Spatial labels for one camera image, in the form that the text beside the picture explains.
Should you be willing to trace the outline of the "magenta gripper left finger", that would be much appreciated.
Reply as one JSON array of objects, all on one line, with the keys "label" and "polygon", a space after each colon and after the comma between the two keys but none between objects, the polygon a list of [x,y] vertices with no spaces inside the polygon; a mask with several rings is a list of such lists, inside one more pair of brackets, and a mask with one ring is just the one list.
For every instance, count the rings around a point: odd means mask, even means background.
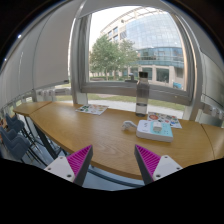
[{"label": "magenta gripper left finger", "polygon": [[92,156],[93,146],[89,145],[67,157],[59,156],[45,168],[45,171],[82,186]]}]

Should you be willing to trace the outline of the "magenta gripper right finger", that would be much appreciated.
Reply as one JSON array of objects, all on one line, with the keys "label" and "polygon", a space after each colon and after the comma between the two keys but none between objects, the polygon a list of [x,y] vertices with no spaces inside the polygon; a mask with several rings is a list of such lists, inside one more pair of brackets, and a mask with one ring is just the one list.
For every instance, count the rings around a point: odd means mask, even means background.
[{"label": "magenta gripper right finger", "polygon": [[139,145],[135,146],[134,155],[145,185],[182,169],[168,155],[159,156]]}]

